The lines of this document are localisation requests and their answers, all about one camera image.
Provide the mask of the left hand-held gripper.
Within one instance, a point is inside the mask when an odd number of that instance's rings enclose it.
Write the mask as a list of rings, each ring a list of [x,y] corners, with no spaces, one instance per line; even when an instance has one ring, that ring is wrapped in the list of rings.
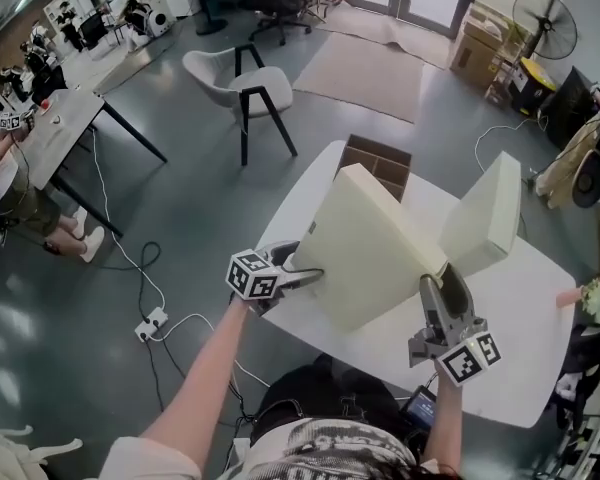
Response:
[[[263,316],[279,303],[285,290],[320,280],[323,269],[284,268],[299,244],[299,241],[280,241],[233,254],[225,278],[232,297],[245,301],[258,316]]]

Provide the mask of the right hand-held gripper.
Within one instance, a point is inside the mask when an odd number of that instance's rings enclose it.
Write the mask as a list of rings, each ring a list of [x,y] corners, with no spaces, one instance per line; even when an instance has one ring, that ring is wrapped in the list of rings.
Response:
[[[408,340],[409,367],[426,360],[437,362],[452,383],[461,387],[499,363],[501,352],[487,320],[474,316],[470,290],[451,263],[441,280],[440,289],[430,275],[420,278],[426,325]]]

